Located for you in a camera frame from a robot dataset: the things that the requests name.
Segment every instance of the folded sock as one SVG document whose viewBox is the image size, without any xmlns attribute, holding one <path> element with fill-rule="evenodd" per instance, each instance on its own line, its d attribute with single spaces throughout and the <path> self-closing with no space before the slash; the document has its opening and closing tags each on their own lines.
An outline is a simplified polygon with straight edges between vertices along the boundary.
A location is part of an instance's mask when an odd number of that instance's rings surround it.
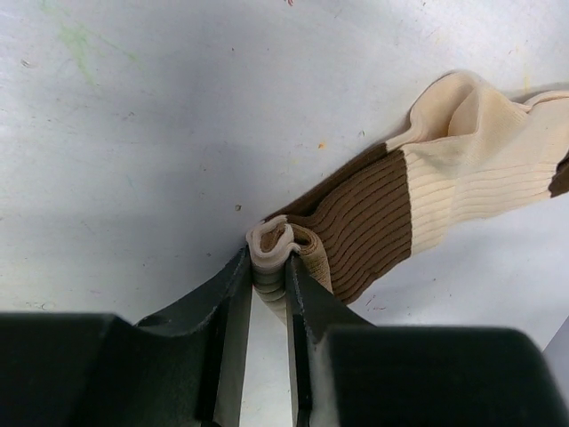
<svg viewBox="0 0 569 427">
<path fill-rule="evenodd" d="M 453 224 L 569 190 L 567 92 L 518 104 L 454 73 L 416 101 L 410 122 L 247 234 L 255 288 L 280 318 L 290 252 L 350 303 Z"/>
</svg>

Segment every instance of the fabric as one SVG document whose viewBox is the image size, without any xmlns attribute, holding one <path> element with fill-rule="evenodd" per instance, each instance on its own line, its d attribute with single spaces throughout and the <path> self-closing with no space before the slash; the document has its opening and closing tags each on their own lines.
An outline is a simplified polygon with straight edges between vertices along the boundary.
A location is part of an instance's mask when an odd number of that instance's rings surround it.
<svg viewBox="0 0 569 427">
<path fill-rule="evenodd" d="M 291 252 L 350 303 L 455 223 L 569 190 L 567 92 L 518 104 L 453 73 L 416 101 L 410 124 L 249 231 L 255 288 L 279 317 Z"/>
</svg>

